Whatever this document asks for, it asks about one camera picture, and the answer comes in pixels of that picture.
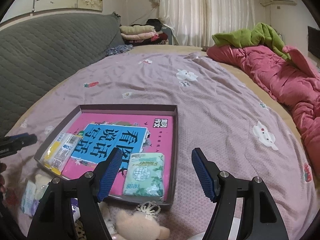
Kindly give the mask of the beige plush doll floral dress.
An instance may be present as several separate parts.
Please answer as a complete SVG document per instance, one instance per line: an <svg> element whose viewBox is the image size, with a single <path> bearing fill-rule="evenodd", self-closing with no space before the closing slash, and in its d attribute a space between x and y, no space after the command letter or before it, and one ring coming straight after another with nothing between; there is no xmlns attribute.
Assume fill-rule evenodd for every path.
<svg viewBox="0 0 320 240"><path fill-rule="evenodd" d="M154 201L139 204L134 213L119 210L115 219L105 202L99 203L99 208L112 239L152 240L170 236L170 229L157 222L161 207Z"/></svg>

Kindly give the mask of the white purple printed bag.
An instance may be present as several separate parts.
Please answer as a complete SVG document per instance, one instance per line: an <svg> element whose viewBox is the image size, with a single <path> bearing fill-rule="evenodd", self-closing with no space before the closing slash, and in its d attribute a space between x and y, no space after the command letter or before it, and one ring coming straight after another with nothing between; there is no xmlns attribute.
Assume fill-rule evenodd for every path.
<svg viewBox="0 0 320 240"><path fill-rule="evenodd" d="M29 217L33 217L35 215L36 209L40 202L40 200L36 200L34 198L35 191L35 183L33 183L31 180L28 180L21 200L21 210Z"/></svg>

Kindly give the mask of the green blanket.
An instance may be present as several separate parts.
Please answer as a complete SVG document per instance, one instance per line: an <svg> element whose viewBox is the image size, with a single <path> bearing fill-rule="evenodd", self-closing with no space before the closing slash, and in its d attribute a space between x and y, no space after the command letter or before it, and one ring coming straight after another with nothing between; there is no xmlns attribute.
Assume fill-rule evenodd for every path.
<svg viewBox="0 0 320 240"><path fill-rule="evenodd" d="M218 47L230 45L235 48L246 48L263 45L271 49L284 60L290 60L288 53L283 52L284 41L278 33L266 23L257 23L253 29L239 29L231 33L217 33L212 39Z"/></svg>

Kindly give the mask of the cream teddy purple dress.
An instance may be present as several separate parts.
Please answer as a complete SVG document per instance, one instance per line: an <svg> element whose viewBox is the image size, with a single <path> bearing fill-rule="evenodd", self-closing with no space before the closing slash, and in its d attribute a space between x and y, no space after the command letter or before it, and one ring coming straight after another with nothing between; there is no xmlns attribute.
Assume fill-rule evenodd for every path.
<svg viewBox="0 0 320 240"><path fill-rule="evenodd" d="M36 200L40 200L47 187L48 187L48 184L52 181L51 178L49 178L48 176L45 176L45 175L42 175L42 174L37 174L35 176L35 185L36 185L36 191L35 191L35 199Z"/></svg>

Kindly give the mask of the purple bedsheet with prints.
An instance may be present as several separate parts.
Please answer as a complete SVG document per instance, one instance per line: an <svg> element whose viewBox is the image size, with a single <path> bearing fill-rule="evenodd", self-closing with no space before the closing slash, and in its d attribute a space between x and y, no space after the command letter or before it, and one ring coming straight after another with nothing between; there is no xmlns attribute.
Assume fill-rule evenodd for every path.
<svg viewBox="0 0 320 240"><path fill-rule="evenodd" d="M199 147L236 178L261 177L281 213L289 239L300 239L319 210L300 142L282 118L234 75L208 57L122 54L100 60L68 78L36 103L11 135L34 133L42 143L78 105L175 105L178 111L174 203L159 216L171 239L206 230L214 204L191 163Z"/></svg>

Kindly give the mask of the stack of folded clothes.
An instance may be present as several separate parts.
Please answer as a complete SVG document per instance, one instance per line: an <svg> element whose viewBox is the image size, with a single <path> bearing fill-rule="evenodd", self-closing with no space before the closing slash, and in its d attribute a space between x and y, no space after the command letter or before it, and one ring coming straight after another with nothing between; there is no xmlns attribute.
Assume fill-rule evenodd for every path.
<svg viewBox="0 0 320 240"><path fill-rule="evenodd" d="M172 45L172 32L156 18L146 24L121 25L120 34L126 45Z"/></svg>

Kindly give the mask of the green tissue pack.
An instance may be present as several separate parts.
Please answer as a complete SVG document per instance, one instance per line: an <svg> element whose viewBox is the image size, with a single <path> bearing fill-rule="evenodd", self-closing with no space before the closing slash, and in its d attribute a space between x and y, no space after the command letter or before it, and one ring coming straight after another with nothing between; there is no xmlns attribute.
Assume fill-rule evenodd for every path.
<svg viewBox="0 0 320 240"><path fill-rule="evenodd" d="M123 195L164 198L164 164L162 153L135 153L131 155L123 186Z"/></svg>

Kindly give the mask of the grey quilted headboard cover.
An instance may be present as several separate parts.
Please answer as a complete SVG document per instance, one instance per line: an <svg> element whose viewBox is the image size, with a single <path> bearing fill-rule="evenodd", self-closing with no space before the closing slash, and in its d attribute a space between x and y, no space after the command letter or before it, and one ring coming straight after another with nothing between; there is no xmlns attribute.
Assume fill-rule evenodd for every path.
<svg viewBox="0 0 320 240"><path fill-rule="evenodd" d="M52 88L123 43L115 12L47 15L1 30L1 137Z"/></svg>

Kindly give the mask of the dark shallow tray box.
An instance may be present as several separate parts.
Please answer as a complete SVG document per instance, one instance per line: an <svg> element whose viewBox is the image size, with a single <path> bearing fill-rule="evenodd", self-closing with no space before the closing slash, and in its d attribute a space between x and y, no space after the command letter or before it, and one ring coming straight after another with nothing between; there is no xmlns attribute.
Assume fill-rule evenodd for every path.
<svg viewBox="0 0 320 240"><path fill-rule="evenodd" d="M172 207L176 184L175 105L79 105L35 154L44 170L63 180L110 174L98 199L128 205L148 200Z"/></svg>

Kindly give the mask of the pink red quilt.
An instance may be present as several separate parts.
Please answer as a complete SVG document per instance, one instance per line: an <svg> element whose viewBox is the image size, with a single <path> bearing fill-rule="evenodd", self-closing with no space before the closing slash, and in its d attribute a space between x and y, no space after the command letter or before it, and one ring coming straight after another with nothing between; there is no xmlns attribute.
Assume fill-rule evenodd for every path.
<svg viewBox="0 0 320 240"><path fill-rule="evenodd" d="M319 72L295 47L283 48L292 62L266 46L234 48L212 46L207 55L242 69L270 97L291 113L311 166L319 175Z"/></svg>

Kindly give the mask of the yellow white wipes packet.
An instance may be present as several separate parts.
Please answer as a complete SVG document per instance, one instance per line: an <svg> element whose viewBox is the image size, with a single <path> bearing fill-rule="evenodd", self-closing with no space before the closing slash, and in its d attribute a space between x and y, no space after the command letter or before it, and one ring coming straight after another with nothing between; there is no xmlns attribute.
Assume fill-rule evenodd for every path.
<svg viewBox="0 0 320 240"><path fill-rule="evenodd" d="M44 153L41 162L54 174L60 176L81 139L82 136L60 132Z"/></svg>

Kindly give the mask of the black wall television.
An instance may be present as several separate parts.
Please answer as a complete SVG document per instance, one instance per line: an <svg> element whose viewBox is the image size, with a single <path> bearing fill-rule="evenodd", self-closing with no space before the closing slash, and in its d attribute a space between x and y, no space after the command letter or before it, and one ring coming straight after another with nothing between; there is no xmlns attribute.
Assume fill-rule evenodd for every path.
<svg viewBox="0 0 320 240"><path fill-rule="evenodd" d="M320 59L320 30L308 26L308 51Z"/></svg>

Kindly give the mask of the pink and blue book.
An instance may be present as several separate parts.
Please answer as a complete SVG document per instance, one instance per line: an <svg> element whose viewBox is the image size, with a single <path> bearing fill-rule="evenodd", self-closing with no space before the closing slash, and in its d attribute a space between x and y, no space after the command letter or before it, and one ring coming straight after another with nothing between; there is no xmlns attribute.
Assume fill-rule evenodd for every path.
<svg viewBox="0 0 320 240"><path fill-rule="evenodd" d="M79 178L105 160L117 147L123 160L112 186L111 194L121 196L131 153L164 155L163 198L168 196L174 118L169 115L134 115L82 113L68 130L82 139L63 169L66 179Z"/></svg>

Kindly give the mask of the leopard print scrunchie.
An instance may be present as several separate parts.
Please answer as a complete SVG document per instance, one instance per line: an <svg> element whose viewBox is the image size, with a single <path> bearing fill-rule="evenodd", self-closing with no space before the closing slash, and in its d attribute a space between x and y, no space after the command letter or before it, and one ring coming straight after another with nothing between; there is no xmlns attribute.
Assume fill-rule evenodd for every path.
<svg viewBox="0 0 320 240"><path fill-rule="evenodd" d="M80 221L80 219L77 219L74 222L75 225L75 231L76 231L76 236L78 238L78 240L86 240L86 235L85 235L85 231L84 231L84 227L82 222Z"/></svg>

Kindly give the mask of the white curtain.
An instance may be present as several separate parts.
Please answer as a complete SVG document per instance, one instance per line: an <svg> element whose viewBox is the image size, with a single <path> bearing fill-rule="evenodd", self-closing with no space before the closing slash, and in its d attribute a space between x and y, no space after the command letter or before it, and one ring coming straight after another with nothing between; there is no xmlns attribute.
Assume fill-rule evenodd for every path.
<svg viewBox="0 0 320 240"><path fill-rule="evenodd" d="M159 0L159 20L171 29L173 44L212 46L216 33L255 25L254 0Z"/></svg>

